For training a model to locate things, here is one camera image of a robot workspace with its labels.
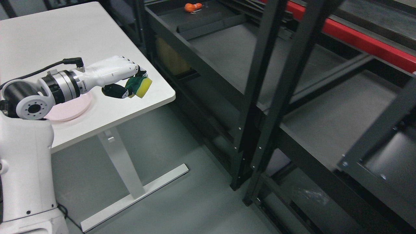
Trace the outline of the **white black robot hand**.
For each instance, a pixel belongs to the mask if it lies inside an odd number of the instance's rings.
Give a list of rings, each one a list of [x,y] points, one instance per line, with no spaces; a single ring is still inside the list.
[[[75,71],[84,92],[95,86],[101,87],[105,96],[124,99],[129,96],[125,85],[131,77],[147,76],[147,71],[122,56],[112,56],[85,67],[84,72]]]

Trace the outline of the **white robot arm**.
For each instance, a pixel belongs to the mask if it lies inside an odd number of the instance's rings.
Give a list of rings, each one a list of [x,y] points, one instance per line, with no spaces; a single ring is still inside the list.
[[[2,234],[68,234],[55,198],[51,148],[54,131],[45,116],[58,104],[94,86],[136,77],[139,65],[114,57],[104,74],[82,58],[66,58],[1,85]]]

